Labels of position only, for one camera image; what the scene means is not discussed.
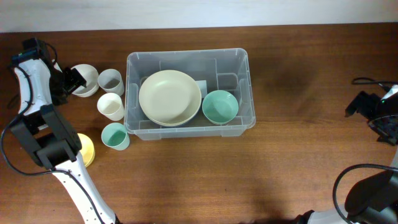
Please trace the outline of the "white small bowl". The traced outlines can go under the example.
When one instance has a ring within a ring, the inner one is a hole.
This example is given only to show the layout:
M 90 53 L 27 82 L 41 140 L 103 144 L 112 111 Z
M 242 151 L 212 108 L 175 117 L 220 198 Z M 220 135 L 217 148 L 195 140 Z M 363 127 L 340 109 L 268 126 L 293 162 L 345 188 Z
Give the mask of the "white small bowl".
M 72 94 L 86 98 L 96 93 L 96 91 L 99 89 L 99 73 L 97 69 L 88 64 L 75 65 L 73 68 L 77 69 L 82 77 L 86 80 L 86 87 L 80 86 Z

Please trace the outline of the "grey cup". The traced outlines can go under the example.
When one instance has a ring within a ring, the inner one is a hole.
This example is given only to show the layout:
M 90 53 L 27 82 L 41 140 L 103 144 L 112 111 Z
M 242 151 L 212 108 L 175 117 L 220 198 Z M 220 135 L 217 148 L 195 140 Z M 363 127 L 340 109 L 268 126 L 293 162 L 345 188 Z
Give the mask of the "grey cup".
M 122 96 L 125 90 L 120 72 L 112 68 L 100 73 L 98 84 L 105 92 L 115 93 L 119 96 Z

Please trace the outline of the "cream cup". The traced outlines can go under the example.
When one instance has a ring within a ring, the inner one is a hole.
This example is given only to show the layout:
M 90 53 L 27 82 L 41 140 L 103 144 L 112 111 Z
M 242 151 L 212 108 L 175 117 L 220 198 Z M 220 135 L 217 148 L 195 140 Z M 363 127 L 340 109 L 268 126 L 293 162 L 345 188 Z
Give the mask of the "cream cup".
M 124 106 L 121 97 L 115 93 L 106 93 L 97 101 L 98 111 L 111 121 L 124 118 Z

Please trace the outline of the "yellow small bowl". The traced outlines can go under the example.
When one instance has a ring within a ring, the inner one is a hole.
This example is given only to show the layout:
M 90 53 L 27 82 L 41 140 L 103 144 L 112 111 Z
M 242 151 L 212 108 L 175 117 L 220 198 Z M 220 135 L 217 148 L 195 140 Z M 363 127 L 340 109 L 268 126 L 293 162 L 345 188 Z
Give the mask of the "yellow small bowl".
M 78 133 L 78 137 L 81 141 L 82 149 L 80 153 L 83 158 L 85 167 L 91 165 L 95 159 L 95 147 L 93 141 L 85 134 Z

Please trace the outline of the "mint green cup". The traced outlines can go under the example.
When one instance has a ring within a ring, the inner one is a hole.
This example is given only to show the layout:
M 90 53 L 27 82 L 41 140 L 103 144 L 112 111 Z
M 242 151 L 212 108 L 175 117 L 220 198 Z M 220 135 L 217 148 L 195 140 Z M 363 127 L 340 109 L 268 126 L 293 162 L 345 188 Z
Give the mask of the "mint green cup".
M 125 126 L 121 123 L 107 125 L 101 133 L 101 140 L 107 147 L 123 151 L 130 145 L 130 138 Z

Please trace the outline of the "beige bowl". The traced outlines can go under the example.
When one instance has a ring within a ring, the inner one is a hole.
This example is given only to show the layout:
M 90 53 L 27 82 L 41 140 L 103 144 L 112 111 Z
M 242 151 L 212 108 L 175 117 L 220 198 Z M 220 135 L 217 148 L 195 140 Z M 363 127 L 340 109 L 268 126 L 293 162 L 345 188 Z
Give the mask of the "beige bowl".
M 139 90 L 142 110 L 184 110 L 200 108 L 201 91 L 196 81 L 177 70 L 163 70 L 149 76 Z
M 200 108 L 185 108 L 184 110 L 170 110 L 158 108 L 157 110 L 143 110 L 143 113 L 154 123 L 161 126 L 181 126 L 191 121 L 199 112 Z

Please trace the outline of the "mint green small bowl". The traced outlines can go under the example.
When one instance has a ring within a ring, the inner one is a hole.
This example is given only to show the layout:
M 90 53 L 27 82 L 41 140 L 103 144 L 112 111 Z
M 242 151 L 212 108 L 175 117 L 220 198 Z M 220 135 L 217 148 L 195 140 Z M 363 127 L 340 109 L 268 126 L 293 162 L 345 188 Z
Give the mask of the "mint green small bowl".
M 232 121 L 238 114 L 236 97 L 225 90 L 215 90 L 207 94 L 202 102 L 202 112 L 213 124 L 223 125 Z

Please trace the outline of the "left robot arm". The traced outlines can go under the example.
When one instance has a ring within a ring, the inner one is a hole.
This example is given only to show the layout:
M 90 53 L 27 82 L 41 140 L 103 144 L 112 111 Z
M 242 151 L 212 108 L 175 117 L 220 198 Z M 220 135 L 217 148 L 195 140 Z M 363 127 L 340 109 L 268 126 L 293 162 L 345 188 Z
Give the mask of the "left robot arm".
M 57 52 L 35 37 L 22 43 L 22 52 L 11 58 L 11 72 L 19 82 L 20 108 L 6 125 L 19 144 L 44 171 L 63 185 L 85 223 L 119 223 L 102 199 L 84 165 L 82 143 L 58 106 L 86 80 L 75 68 L 60 68 Z

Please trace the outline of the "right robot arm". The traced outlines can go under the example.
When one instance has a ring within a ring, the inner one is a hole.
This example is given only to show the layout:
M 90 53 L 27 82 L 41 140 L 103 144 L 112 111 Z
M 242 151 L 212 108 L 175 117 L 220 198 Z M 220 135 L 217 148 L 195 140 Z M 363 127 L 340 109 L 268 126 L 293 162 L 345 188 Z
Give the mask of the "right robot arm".
M 379 135 L 377 141 L 397 146 L 397 82 L 376 82 L 386 94 L 379 97 L 362 91 L 345 109 L 345 116 L 359 113 Z M 355 169 L 380 169 L 360 180 L 349 191 L 343 206 L 338 205 L 337 188 L 342 178 Z M 310 210 L 292 223 L 397 223 L 397 156 L 391 165 L 356 164 L 343 170 L 332 190 L 334 208 L 324 212 Z

